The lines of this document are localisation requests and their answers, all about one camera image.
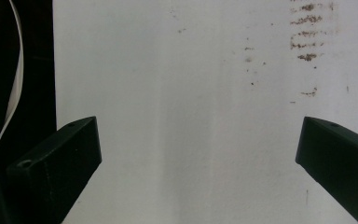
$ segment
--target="white surface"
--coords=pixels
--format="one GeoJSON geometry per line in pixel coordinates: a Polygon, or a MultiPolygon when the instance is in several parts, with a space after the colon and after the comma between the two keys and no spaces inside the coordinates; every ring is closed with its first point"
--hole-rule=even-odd
{"type": "Polygon", "coordinates": [[[358,1],[60,0],[54,22],[59,126],[96,115],[103,151],[64,223],[356,223],[295,156],[306,115],[358,132],[358,1]]]}

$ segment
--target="dark stain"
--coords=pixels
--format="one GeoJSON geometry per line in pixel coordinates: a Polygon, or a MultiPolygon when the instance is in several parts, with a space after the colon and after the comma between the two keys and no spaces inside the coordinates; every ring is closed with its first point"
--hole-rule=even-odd
{"type": "Polygon", "coordinates": [[[318,89],[315,87],[315,88],[313,88],[313,91],[311,91],[311,92],[301,92],[301,94],[309,96],[309,97],[311,97],[311,96],[314,97],[316,95],[317,90],[318,89]]]}
{"type": "Polygon", "coordinates": [[[309,5],[301,7],[301,10],[312,11],[314,8],[315,8],[314,4],[309,4],[309,5]]]}
{"type": "Polygon", "coordinates": [[[315,23],[315,22],[318,22],[318,21],[321,21],[323,18],[321,16],[311,16],[311,15],[308,15],[306,18],[300,18],[298,19],[297,21],[292,21],[290,22],[290,24],[296,24],[296,25],[299,25],[299,24],[302,24],[302,23],[305,23],[305,22],[311,22],[311,23],[315,23]]]}
{"type": "Polygon", "coordinates": [[[319,32],[317,31],[302,31],[298,33],[297,35],[302,35],[305,37],[315,37],[319,32]]]}
{"type": "Polygon", "coordinates": [[[316,43],[300,45],[292,42],[291,44],[291,49],[303,49],[303,48],[312,48],[312,47],[316,47],[316,43]]]}
{"type": "Polygon", "coordinates": [[[316,54],[312,53],[312,54],[300,55],[297,58],[310,62],[312,61],[312,59],[316,58],[316,54]]]}
{"type": "Polygon", "coordinates": [[[183,31],[185,31],[186,28],[182,29],[182,30],[178,30],[178,33],[181,34],[183,31]]]}

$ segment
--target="white paper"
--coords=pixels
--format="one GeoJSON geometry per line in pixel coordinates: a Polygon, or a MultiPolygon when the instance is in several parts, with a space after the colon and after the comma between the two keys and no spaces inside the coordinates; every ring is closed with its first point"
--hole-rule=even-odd
{"type": "Polygon", "coordinates": [[[54,2],[59,126],[103,163],[64,223],[356,221],[295,163],[302,119],[358,133],[358,1],[54,2]]]}

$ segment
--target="white cable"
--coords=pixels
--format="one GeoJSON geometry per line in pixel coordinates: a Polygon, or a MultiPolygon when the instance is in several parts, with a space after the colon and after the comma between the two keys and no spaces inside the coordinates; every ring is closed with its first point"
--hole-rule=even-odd
{"type": "Polygon", "coordinates": [[[7,115],[5,117],[5,124],[4,124],[4,127],[2,128],[2,131],[0,132],[0,141],[1,141],[2,135],[4,134],[4,132],[7,128],[7,125],[10,123],[10,120],[13,117],[14,112],[16,111],[17,105],[19,104],[19,101],[21,98],[22,80],[23,80],[23,72],[24,72],[20,16],[19,16],[19,13],[17,12],[17,9],[14,6],[12,0],[9,0],[9,2],[11,4],[11,8],[13,9],[14,17],[16,18],[17,28],[19,31],[20,55],[19,55],[19,61],[17,64],[16,76],[14,78],[13,87],[11,89],[10,99],[7,104],[7,115]]]}

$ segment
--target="dirt mark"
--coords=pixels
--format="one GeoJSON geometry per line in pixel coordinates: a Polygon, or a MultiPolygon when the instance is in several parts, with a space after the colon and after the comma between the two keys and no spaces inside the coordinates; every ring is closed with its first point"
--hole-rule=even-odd
{"type": "Polygon", "coordinates": [[[315,8],[314,4],[309,4],[309,5],[305,5],[305,6],[301,7],[301,10],[312,11],[314,8],[315,8]]]}
{"type": "Polygon", "coordinates": [[[317,57],[316,54],[312,53],[312,54],[300,55],[297,58],[310,62],[312,61],[312,59],[316,57],[317,57]]]}
{"type": "Polygon", "coordinates": [[[313,91],[310,91],[310,92],[301,92],[301,94],[303,94],[303,95],[306,95],[306,96],[309,96],[309,97],[314,97],[315,95],[316,95],[316,91],[317,91],[318,89],[315,87],[315,88],[313,88],[313,91]]]}
{"type": "Polygon", "coordinates": [[[308,15],[306,18],[300,18],[297,21],[290,22],[290,24],[299,25],[299,24],[303,24],[303,23],[308,22],[308,21],[311,22],[311,23],[315,23],[315,22],[321,21],[322,19],[323,18],[321,16],[308,15]]]}

